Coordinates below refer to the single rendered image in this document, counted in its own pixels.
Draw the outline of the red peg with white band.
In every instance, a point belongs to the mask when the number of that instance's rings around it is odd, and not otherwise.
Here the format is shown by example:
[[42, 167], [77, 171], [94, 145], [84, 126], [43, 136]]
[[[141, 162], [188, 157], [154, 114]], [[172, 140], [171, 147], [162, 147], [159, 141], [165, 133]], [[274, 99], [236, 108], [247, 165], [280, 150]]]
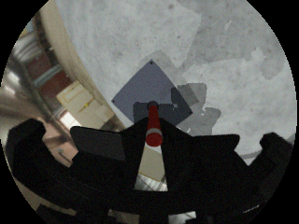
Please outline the red peg with white band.
[[149, 109], [149, 129], [147, 130], [146, 142], [151, 147], [157, 147], [163, 142], [156, 105], [151, 105]]

